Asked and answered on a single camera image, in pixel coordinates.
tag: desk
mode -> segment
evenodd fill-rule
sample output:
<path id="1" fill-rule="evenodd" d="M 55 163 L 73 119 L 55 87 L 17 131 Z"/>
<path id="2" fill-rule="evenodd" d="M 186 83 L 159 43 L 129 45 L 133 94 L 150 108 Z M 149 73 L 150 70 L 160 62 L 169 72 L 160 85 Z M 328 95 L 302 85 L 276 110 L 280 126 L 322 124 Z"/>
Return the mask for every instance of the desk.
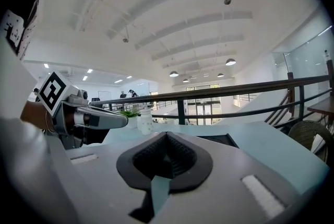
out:
<path id="1" fill-rule="evenodd" d="M 329 168 L 299 143 L 265 122 L 239 125 L 192 126 L 153 124 L 154 132 L 179 132 L 190 136 L 214 136 L 229 133 L 240 149 L 288 180 L 303 194 L 320 184 Z M 103 144 L 137 139 L 143 134 L 126 127 L 111 129 Z"/>
<path id="2" fill-rule="evenodd" d="M 321 102 L 307 108 L 310 112 L 320 113 L 328 116 L 328 125 L 331 126 L 334 120 L 334 97 L 330 96 Z"/>

